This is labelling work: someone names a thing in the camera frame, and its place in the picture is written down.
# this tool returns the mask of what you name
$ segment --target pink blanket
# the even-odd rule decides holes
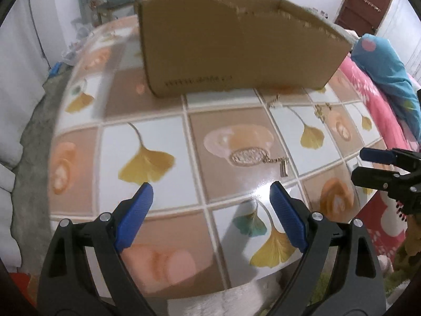
[[[412,150],[402,128],[392,111],[386,96],[374,85],[366,73],[361,71],[350,57],[345,57],[339,69],[353,84],[367,106],[387,148]]]
[[[339,69],[360,94],[387,148],[417,150],[418,144],[408,126],[397,120],[384,94],[351,58],[346,57]],[[405,239],[406,229],[406,223],[396,213],[396,201],[388,198],[386,192],[377,191],[357,217],[367,227],[377,254],[387,255],[393,260]]]

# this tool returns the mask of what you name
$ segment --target blue gripper pad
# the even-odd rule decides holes
[[[133,196],[133,204],[117,227],[117,236],[114,242],[115,249],[121,253],[124,248],[131,246],[143,220],[151,208],[154,191],[151,184],[143,183]]]
[[[365,161],[377,162],[385,165],[393,165],[396,163],[396,155],[389,150],[363,147],[359,152],[359,157]]]
[[[308,247],[307,231],[300,216],[291,205],[291,197],[285,191],[280,189],[275,183],[270,187],[270,203],[275,210],[276,215],[281,221],[291,245],[298,248],[301,253],[304,253]]]

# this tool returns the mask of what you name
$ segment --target screw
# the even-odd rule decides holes
[[[103,222],[109,221],[109,219],[111,219],[111,214],[110,213],[102,213],[99,216],[99,219]]]
[[[69,224],[69,219],[62,219],[60,221],[60,227],[67,227],[68,224]]]
[[[321,213],[315,212],[312,214],[312,218],[316,221],[321,221],[323,220],[323,215]]]
[[[363,222],[360,219],[355,219],[354,220],[354,225],[356,225],[357,227],[362,227],[363,226]]]

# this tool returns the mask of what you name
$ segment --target table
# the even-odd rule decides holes
[[[350,172],[371,165],[358,157],[363,146],[386,146],[340,71],[316,90],[160,99],[139,39],[136,16],[89,37],[58,113],[48,194],[56,227],[93,220],[151,183],[152,208],[122,253],[145,296],[209,294],[298,260],[269,202],[273,181],[334,221],[349,221],[375,193],[354,187]],[[285,158],[288,175],[265,156]]]

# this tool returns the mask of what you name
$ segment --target blue object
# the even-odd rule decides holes
[[[121,253],[123,249],[131,246],[151,208],[153,199],[154,191],[151,184],[143,183],[133,196],[132,205],[117,227],[117,236],[114,242],[117,252]]]
[[[282,191],[279,186],[272,184],[269,199],[291,245],[298,248],[301,253],[304,253],[309,245],[307,242],[307,231],[300,216],[290,203],[291,197],[285,189]]]
[[[48,78],[50,77],[54,77],[58,75],[58,72],[60,71],[60,68],[62,67],[63,63],[62,62],[57,62],[50,70],[50,72],[48,73]]]
[[[363,35],[351,59],[384,92],[396,116],[405,121],[421,143],[421,109],[404,64],[387,39]]]
[[[396,156],[389,150],[378,150],[375,148],[363,147],[359,152],[362,160],[369,162],[377,162],[379,164],[394,165],[396,164]]]

